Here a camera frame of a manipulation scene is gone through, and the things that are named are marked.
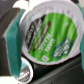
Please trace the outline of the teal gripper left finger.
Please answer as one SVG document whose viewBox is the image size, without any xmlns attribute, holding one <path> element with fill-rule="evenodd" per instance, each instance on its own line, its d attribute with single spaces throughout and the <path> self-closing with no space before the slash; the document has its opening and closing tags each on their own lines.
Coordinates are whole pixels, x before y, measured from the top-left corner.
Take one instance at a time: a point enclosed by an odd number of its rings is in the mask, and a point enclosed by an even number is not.
<svg viewBox="0 0 84 84">
<path fill-rule="evenodd" d="M 22 43 L 19 29 L 24 9 L 9 9 L 2 17 L 2 75 L 18 77 Z"/>
</svg>

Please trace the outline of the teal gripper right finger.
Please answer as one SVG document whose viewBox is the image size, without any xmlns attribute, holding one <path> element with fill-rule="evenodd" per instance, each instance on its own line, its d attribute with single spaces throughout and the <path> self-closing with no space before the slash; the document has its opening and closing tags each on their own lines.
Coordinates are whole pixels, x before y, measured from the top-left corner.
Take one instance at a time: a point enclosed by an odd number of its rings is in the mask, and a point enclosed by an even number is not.
<svg viewBox="0 0 84 84">
<path fill-rule="evenodd" d="M 79 27 L 80 52 L 82 57 L 82 67 L 84 67 L 84 27 Z"/>
</svg>

